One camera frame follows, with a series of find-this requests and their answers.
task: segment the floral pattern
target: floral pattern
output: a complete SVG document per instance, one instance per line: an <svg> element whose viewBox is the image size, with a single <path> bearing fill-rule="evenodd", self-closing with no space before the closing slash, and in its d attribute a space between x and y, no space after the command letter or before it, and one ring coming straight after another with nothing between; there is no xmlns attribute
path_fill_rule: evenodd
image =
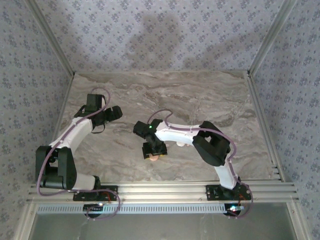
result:
<svg viewBox="0 0 320 240"><path fill-rule="evenodd" d="M75 72L248 69L276 0L38 0Z"/></svg>
<svg viewBox="0 0 320 240"><path fill-rule="evenodd" d="M0 1L0 239L13 237L70 77L22 0Z"/></svg>
<svg viewBox="0 0 320 240"><path fill-rule="evenodd" d="M254 76L314 239L320 239L319 26L319 1L299 0Z"/></svg>

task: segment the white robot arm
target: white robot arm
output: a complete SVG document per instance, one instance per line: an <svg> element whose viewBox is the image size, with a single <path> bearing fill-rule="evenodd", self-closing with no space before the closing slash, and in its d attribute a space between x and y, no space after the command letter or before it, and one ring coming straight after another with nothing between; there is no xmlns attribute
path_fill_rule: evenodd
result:
<svg viewBox="0 0 320 240"><path fill-rule="evenodd" d="M179 125L166 124L160 119L154 119L151 124L138 121L133 132L147 141L142 147L145 159L150 155L168 154L164 141L174 141L178 146L184 144L194 146L202 159L214 167L220 185L229 190L234 189L238 175L233 176L229 163L225 161L230 152L230 142L212 132L194 129L212 129L221 132L208 121L204 121L201 125Z"/></svg>
<svg viewBox="0 0 320 240"><path fill-rule="evenodd" d="M40 186L43 188L64 189L64 190L93 190L100 184L96 176L85 175L77 172L73 155L82 140L91 133L95 127L105 127L107 122L114 121L122 117L122 111L119 106L108 108L87 119L77 122L85 116L92 114L106 104L105 97L100 94L88 94L86 105L74 115L72 123L55 141L46 146L40 146L36 150L35 161L35 179L40 174L41 167L48 152L58 142L61 142L53 151L47 162ZM66 138L61 141L66 132L70 131Z"/></svg>

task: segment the marble table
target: marble table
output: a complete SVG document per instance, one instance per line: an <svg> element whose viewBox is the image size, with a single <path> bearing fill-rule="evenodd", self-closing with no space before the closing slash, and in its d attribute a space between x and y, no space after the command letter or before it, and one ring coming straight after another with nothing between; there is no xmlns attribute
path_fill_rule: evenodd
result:
<svg viewBox="0 0 320 240"><path fill-rule="evenodd" d="M160 109L174 114L169 121L195 125L214 123L237 145L235 171L243 180L272 179L272 163L261 134L244 71L119 72L76 74L62 116L60 133L86 103L94 87L107 88L110 105L123 117L108 123L101 134L89 134L74 154L77 171L100 176L102 182L218 180L192 146L166 142L168 155L143 158L144 140L133 134L137 121L146 122ZM107 94L103 90L95 93ZM157 118L164 118L166 112Z"/></svg>

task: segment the purple cable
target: purple cable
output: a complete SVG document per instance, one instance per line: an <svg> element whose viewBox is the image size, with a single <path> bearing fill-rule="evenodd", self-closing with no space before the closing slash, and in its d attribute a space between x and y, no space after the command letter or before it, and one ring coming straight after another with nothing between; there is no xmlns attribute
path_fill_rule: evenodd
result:
<svg viewBox="0 0 320 240"><path fill-rule="evenodd" d="M248 184L245 184L244 182L241 182L241 181L238 180L238 178L237 178L237 176L236 176L236 173L235 173L235 170L234 170L234 168L233 168L233 166L232 166L232 163L231 163L231 159L232 159L232 158L236 155L236 153L237 153L237 146L236 146L235 142L234 142L230 137L228 137L227 135L223 134L222 132L216 131L216 130L213 130L213 129L210 129L210 128L202 128L202 127L183 128L183 127L170 126L169 123L168 123L168 118L169 118L172 114L174 114L170 109L162 109L162 110L156 111L155 113L153 113L153 114L149 117L149 119L148 119L148 121L147 121L147 124L149 124L151 118L152 118L154 115L156 115L157 113L162 112L162 111L169 111L169 112L170 112L170 114L167 115L167 116L164 118L164 123L165 123L165 125L166 125L168 128L170 128L170 129L178 130L178 131L184 131L184 132L186 132L186 131L187 131L187 132L190 132L190 131L205 131L205 132L211 132L211 133L220 135L221 137L225 138L226 140L228 140L228 141L231 143L231 145L232 145L232 147L233 147L233 152L232 152L232 154L227 158L226 161L227 161L227 163L229 164L230 171L231 171L231 174L232 174L234 180L235 180L237 183L245 186L246 189L250 192L251 204L253 204L253 203L254 203L254 197L253 197L253 194L252 194L252 191L251 191L249 185L248 185ZM243 215L241 215L241 216L235 216L234 218L240 219L240 218L245 217L245 216L250 212L250 210L251 210L251 204L249 205L248 210L247 210Z"/></svg>
<svg viewBox="0 0 320 240"><path fill-rule="evenodd" d="M65 138L69 135L69 133L79 124L81 123L83 120L89 118L89 117L92 117L100 112L102 112L103 110L105 110L110 102L110 93L107 89L105 89L104 87L95 87L92 89L91 93L96 90L96 89L102 89L102 90L105 90L107 95L108 95L108 99L105 103L105 105L100 108L98 111L95 111L87 116L84 116L82 117L81 119L79 119L74 125L72 125L66 132L65 134L61 137L60 141L58 141L52 148L51 150L49 151L49 153L45 156L45 159L43 161L43 164L41 166L41 169L40 169L40 172L39 172L39 177L37 179L37 182L36 182L36 192L40 195L40 196L43 196L43 197L50 197L50 196L54 196L54 195L58 195L58 194L63 194L63 193L66 193L68 192L67 190L61 190L61 191L58 191L58 192L54 192L54 193L42 193L40 191L40 183L41 183L41 178L44 174L44 171L45 171L45 167L46 167L46 164L49 160L49 158L51 157L52 153L54 152L54 150L65 140ZM102 218L99 218L100 219L107 219L107 218L111 218L113 217L114 215L117 214L117 212L119 211L120 207L121 207L121 200L120 200L120 197L117 195L116 192L114 191L111 191L111 190L108 190L108 189L97 189L97 190L75 190L74 192L85 192L85 193L96 193L96 192L109 192L111 194L114 194L116 196L116 199L118 201L118 207L116 208L116 211L114 213L112 213L111 215L107 216L107 217L102 217Z"/></svg>

